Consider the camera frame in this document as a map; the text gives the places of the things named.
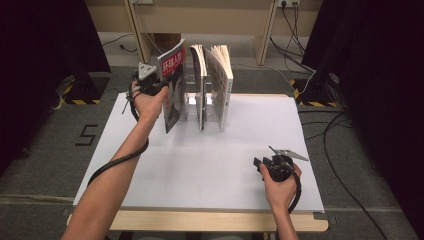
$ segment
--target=power outlet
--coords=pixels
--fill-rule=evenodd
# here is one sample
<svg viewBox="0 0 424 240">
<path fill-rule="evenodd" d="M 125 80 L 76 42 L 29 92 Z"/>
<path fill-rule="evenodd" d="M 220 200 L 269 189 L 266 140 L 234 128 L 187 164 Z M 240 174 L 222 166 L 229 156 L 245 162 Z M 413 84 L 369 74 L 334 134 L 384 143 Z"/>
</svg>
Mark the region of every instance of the power outlet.
<svg viewBox="0 0 424 240">
<path fill-rule="evenodd" d="M 277 7 L 282 7 L 283 1 L 286 2 L 286 8 L 293 8 L 295 4 L 297 4 L 297 7 L 299 7 L 300 0 L 278 0 Z"/>
</svg>

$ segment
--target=open book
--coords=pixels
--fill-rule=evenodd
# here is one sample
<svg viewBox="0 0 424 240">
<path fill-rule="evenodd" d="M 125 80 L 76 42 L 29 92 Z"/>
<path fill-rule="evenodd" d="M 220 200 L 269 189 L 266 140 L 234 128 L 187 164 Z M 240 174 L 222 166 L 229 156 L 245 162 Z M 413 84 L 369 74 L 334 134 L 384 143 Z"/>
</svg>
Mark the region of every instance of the open book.
<svg viewBox="0 0 424 240">
<path fill-rule="evenodd" d="M 196 81 L 196 105 L 199 128 L 203 130 L 206 121 L 206 87 L 212 85 L 212 105 L 217 116 L 219 129 L 224 131 L 233 85 L 230 54 L 226 45 L 213 46 L 211 50 L 202 45 L 190 47 L 193 55 Z"/>
<path fill-rule="evenodd" d="M 185 115 L 185 60 L 184 39 L 158 57 L 159 77 L 169 80 L 168 96 L 163 103 L 166 133 Z"/>
</svg>

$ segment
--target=floor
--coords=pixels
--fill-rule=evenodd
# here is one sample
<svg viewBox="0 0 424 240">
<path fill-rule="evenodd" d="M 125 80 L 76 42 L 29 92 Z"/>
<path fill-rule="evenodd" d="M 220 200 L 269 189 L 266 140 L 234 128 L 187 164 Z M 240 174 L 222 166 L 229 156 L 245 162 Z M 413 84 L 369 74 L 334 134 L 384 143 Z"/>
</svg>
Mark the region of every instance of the floor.
<svg viewBox="0 0 424 240">
<path fill-rule="evenodd" d="M 101 103 L 84 107 L 64 105 L 54 111 L 29 147 L 29 156 L 14 160 L 0 177 L 0 239 L 58 239 L 63 233 L 73 198 L 99 139 L 96 137 L 88 147 L 76 147 L 76 142 L 83 141 L 81 129 L 95 123 L 96 127 L 90 133 L 101 135 L 117 92 L 125 90 L 128 72 L 133 71 L 139 62 L 136 51 L 128 52 L 120 47 L 123 45 L 134 50 L 134 36 L 126 35 L 114 41 L 123 35 L 99 33 L 112 68 L 111 80 Z M 244 82 L 234 85 L 236 92 L 285 93 L 292 96 L 287 81 L 309 77 L 308 74 L 294 73 L 302 69 L 290 62 L 286 66 L 284 58 L 272 45 L 268 48 L 265 65 L 257 66 L 250 37 L 182 37 L 188 45 L 227 44 L 231 47 L 235 78 Z M 284 37 L 274 40 L 282 47 L 289 41 Z M 301 41 L 306 46 L 307 39 Z M 289 50 L 298 52 L 293 45 Z M 156 64 L 154 59 L 152 57 L 149 64 Z M 330 227 L 322 233 L 299 233 L 300 238 L 383 239 L 378 230 L 381 228 L 387 239 L 417 239 L 385 180 L 373 167 L 349 114 L 344 114 L 340 122 L 325 134 L 327 141 L 324 145 L 323 131 L 335 114 L 317 110 L 343 111 L 344 108 L 340 104 L 335 108 L 299 106 L 306 145 Z M 118 239 L 120 234 L 111 231 L 108 236 Z M 184 235 L 138 232 L 132 239 L 179 240 L 184 239 Z M 251 235 L 207 233 L 202 239 L 249 240 Z"/>
</svg>

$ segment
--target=beige wall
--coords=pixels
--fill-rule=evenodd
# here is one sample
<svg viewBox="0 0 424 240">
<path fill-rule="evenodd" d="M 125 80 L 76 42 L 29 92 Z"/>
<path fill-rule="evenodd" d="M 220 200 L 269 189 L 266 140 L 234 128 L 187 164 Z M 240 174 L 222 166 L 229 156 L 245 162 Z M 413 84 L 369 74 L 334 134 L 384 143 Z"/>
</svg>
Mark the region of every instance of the beige wall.
<svg viewBox="0 0 424 240">
<path fill-rule="evenodd" d="M 97 32 L 133 32 L 124 0 L 86 0 Z"/>
<path fill-rule="evenodd" d="M 318 12 L 321 8 L 322 0 L 300 0 L 299 19 L 297 22 L 299 37 L 309 37 Z M 294 9 L 286 8 L 284 10 L 291 26 L 294 26 Z M 281 8 L 277 8 L 275 13 L 271 36 L 291 36 L 287 21 L 284 18 Z"/>
</svg>

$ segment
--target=human arm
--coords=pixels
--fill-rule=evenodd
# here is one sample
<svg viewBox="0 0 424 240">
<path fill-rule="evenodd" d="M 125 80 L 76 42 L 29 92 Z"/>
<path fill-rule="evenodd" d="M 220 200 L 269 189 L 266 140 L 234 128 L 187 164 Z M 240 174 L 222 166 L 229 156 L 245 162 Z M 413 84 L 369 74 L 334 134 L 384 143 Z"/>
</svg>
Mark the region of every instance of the human arm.
<svg viewBox="0 0 424 240">
<path fill-rule="evenodd" d="M 140 94 L 135 106 L 140 118 L 111 161 L 141 149 L 147 141 L 162 102 L 164 87 L 156 96 Z M 120 163 L 95 178 L 82 195 L 62 239 L 104 239 L 127 194 L 139 156 Z"/>
<path fill-rule="evenodd" d="M 293 164 L 293 168 L 300 177 L 302 171 L 299 167 Z M 294 177 L 290 176 L 283 182 L 274 182 L 264 164 L 260 165 L 260 170 L 265 183 L 266 199 L 277 224 L 280 240 L 299 239 L 288 212 L 289 205 L 296 193 L 297 186 Z"/>
</svg>

